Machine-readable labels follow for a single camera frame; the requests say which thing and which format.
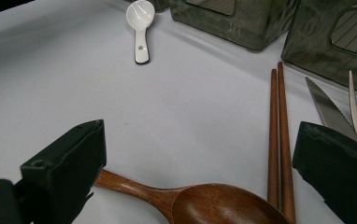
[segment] dark green container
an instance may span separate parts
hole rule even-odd
[[[298,0],[281,58],[302,70],[357,89],[357,0]]]
[[[290,26],[296,0],[170,0],[174,21],[261,51]]]
[[[169,0],[147,0],[151,2],[156,12],[161,12],[169,7]]]

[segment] small white spoon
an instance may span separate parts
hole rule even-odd
[[[147,63],[150,60],[146,32],[155,16],[155,8],[149,1],[138,0],[126,10],[126,20],[135,30],[136,63]]]

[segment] chopsticks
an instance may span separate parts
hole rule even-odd
[[[279,193],[279,156],[281,195]],[[290,151],[289,124],[287,118],[286,92],[284,86],[283,63],[278,63],[278,71],[271,72],[271,102],[269,121],[267,200],[288,218],[295,221],[292,159]]]

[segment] white surface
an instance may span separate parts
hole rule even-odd
[[[148,31],[151,61],[139,66],[129,4],[37,0],[0,13],[0,178],[16,183],[38,151],[103,119],[112,172],[157,188],[214,182],[265,198],[270,71],[285,36],[250,53],[167,10]],[[293,153],[299,123],[321,120],[305,75],[285,75]],[[293,182],[298,223],[341,223],[295,170]],[[167,223],[138,199],[93,191],[74,223]]]

